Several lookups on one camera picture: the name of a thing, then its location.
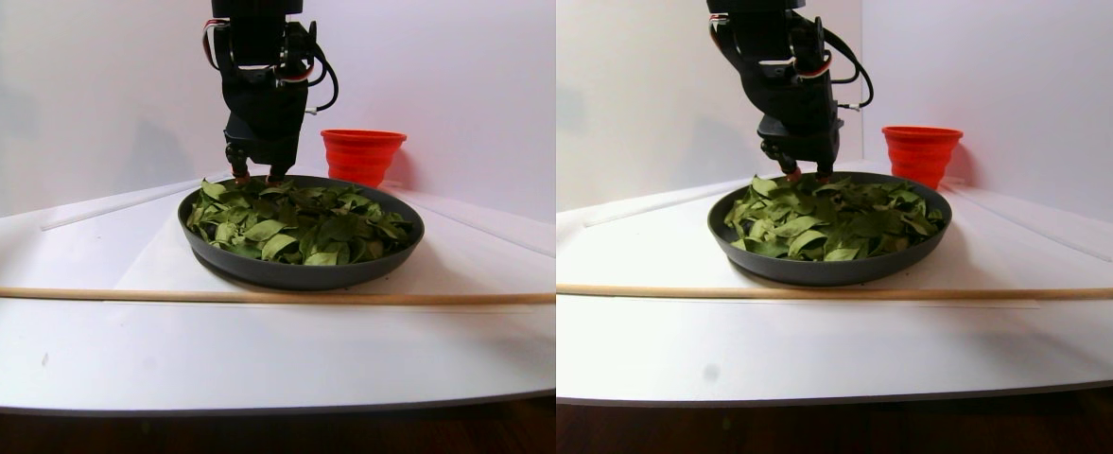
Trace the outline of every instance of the red collapsible cup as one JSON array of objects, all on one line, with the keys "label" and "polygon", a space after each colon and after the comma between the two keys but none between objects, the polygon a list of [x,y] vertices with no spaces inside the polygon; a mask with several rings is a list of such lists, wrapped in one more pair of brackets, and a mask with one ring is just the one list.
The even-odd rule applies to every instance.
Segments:
[{"label": "red collapsible cup", "polygon": [[331,178],[376,187],[407,136],[387,130],[324,129],[322,138]]},{"label": "red collapsible cup", "polygon": [[888,157],[896,177],[912,179],[938,189],[938,181],[951,162],[951,152],[964,137],[963,130],[927,126],[886,126]]}]

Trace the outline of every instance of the black cable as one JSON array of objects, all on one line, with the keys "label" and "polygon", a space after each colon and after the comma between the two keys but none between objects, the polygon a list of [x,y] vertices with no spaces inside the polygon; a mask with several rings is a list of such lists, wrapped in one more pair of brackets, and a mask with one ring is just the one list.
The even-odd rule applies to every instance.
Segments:
[{"label": "black cable", "polygon": [[[838,53],[841,53],[843,57],[846,57],[846,59],[850,61],[850,65],[858,63],[857,61],[851,60],[851,58],[849,56],[846,56],[846,53],[843,53],[841,51],[838,51]],[[855,73],[851,75],[851,77],[846,78],[846,79],[833,79],[831,82],[837,83],[837,86],[841,86],[841,83],[854,82],[854,81],[856,81],[856,79],[858,79],[858,66],[855,66]]]},{"label": "black cable", "polygon": [[863,73],[863,79],[867,81],[867,100],[864,100],[864,102],[858,103],[859,109],[863,109],[867,107],[867,105],[870,105],[870,101],[873,99],[876,99],[876,87],[873,87],[870,85],[870,77],[868,77],[867,69],[864,69],[863,63],[858,63],[858,61],[855,61],[855,68],[858,69],[858,72]]},{"label": "black cable", "polygon": [[[317,65],[323,65],[323,61],[319,60],[318,58],[317,58]],[[317,79],[314,79],[314,81],[308,82],[308,86],[309,87],[315,87],[315,86],[318,86],[319,82],[325,81],[325,75],[326,73],[328,73],[328,72],[326,72],[325,69],[322,69],[322,77],[319,77]]]},{"label": "black cable", "polygon": [[[854,78],[857,78],[861,73],[864,81],[867,82],[867,99],[864,100],[864,102],[858,103],[858,108],[863,109],[867,107],[867,105],[870,105],[873,99],[876,99],[876,87],[871,86],[870,77],[868,77],[867,75],[867,69],[863,67],[863,63],[858,63],[858,57],[856,57],[853,49],[850,49],[850,47],[848,47],[846,42],[841,40],[840,36],[834,34],[834,32],[829,31],[829,29],[824,29],[824,30],[825,30],[825,42],[831,45],[831,47],[834,48],[837,48],[838,52],[841,52],[841,56],[845,56],[846,59],[850,61],[850,63],[854,63],[855,66]],[[850,78],[849,81],[840,83],[853,82],[854,78]]]},{"label": "black cable", "polygon": [[325,65],[325,72],[331,76],[331,81],[333,82],[333,97],[331,98],[331,101],[317,108],[317,111],[322,111],[333,107],[333,103],[336,102],[336,72],[333,72],[333,66],[328,65],[328,60],[325,58],[325,51],[322,51],[322,47],[317,47],[317,60]]}]

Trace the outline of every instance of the white table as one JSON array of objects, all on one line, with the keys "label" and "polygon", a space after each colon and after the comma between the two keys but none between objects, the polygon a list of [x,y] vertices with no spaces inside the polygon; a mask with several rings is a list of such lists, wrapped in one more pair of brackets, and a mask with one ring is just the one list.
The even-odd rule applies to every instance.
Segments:
[{"label": "white table", "polygon": [[[0,219],[0,286],[236,290],[203,268],[176,225],[186,195],[41,230],[138,199],[124,194]],[[555,258],[436,215],[550,224],[395,191],[426,235],[359,294],[553,292]],[[464,405],[552,394],[555,306],[220,306],[0,299],[0,411],[246,413]]]},{"label": "white table", "polygon": [[[841,169],[877,170],[873,164]],[[561,284],[779,287],[726,259],[708,208],[743,181],[556,217]],[[1113,225],[961,187],[935,254],[864,288],[1113,286]],[[609,224],[615,213],[688,203]],[[721,302],[556,298],[556,398],[602,406],[775,406],[1113,384],[1113,302]]]}]

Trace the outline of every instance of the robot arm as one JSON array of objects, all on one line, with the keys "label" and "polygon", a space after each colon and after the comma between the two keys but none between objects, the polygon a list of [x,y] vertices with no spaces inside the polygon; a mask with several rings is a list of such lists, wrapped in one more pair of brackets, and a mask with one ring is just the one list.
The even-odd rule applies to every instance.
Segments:
[{"label": "robot arm", "polygon": [[[269,165],[267,182],[278,185],[296,164],[305,112],[315,114],[336,101],[336,75],[317,45],[317,23],[305,29],[287,14],[303,11],[303,0],[211,0],[205,30],[207,60],[219,71],[224,102],[230,111],[224,129],[233,177],[248,181],[246,160]],[[214,30],[211,52],[207,31]],[[322,67],[318,79],[309,75]],[[308,87],[326,75],[333,99],[306,109]]]},{"label": "robot arm", "polygon": [[[828,179],[843,125],[833,85],[853,82],[859,72],[867,79],[867,73],[820,18],[809,21],[794,11],[802,6],[804,0],[708,0],[712,39],[740,73],[745,95],[764,112],[758,126],[762,151],[792,180],[799,178],[797,161],[816,162],[817,178]],[[855,78],[829,78],[834,57],[825,43],[854,61]]]}]

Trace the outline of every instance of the black pan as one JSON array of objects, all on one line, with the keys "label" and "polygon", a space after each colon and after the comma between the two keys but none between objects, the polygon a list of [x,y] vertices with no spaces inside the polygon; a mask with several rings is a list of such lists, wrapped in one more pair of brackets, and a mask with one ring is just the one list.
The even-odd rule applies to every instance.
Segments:
[{"label": "black pan", "polygon": [[328,290],[375,280],[375,278],[392,273],[393,269],[405,263],[405,259],[422,241],[422,235],[425,233],[422,216],[400,198],[393,198],[393,196],[375,190],[373,187],[336,179],[305,176],[288,176],[287,178],[295,180],[297,187],[357,186],[358,189],[362,189],[362,196],[378,203],[386,211],[400,213],[405,220],[413,224],[413,229],[410,230],[410,247],[396,251],[396,254],[383,256],[377,260],[332,265],[332,267],[288,265],[250,259],[247,256],[235,255],[232,251],[207,245],[203,237],[187,229],[186,220],[190,217],[190,206],[194,200],[198,199],[197,190],[181,199],[179,205],[179,224],[186,234],[187,241],[190,243],[190,248],[194,249],[194,256],[207,268],[218,272],[219,275],[245,280],[248,284],[286,290]]},{"label": "black pan", "polygon": [[[938,229],[935,236],[932,236],[926,241],[918,243],[918,245],[902,251],[894,251],[892,255],[878,255],[866,259],[847,261],[802,261],[770,258],[770,256],[756,255],[749,250],[738,249],[730,245],[730,243],[738,239],[737,230],[725,226],[725,216],[728,215],[729,209],[732,209],[733,200],[745,198],[745,191],[749,189],[746,186],[725,196],[725,198],[721,198],[719,203],[712,206],[711,211],[708,213],[708,228],[711,228],[712,234],[715,234],[716,243],[719,244],[720,249],[723,249],[728,259],[737,264],[738,267],[745,268],[755,275],[769,278],[769,280],[810,287],[849,286],[890,276],[894,273],[902,272],[904,268],[912,267],[912,265],[924,259],[925,256],[930,255],[930,251],[942,241],[942,237],[946,234],[946,228],[951,225],[951,217],[953,216],[951,205],[946,203],[944,196],[937,194],[930,187],[919,185],[919,182],[905,178],[884,176],[884,174],[834,172],[831,179],[838,180],[846,177],[849,177],[850,181],[854,182],[877,182],[877,185],[881,185],[881,182],[908,181],[912,189],[927,200],[927,209],[937,208],[938,211],[942,211],[944,226],[942,226],[942,229]],[[814,177],[811,174],[805,174],[804,178]]]}]

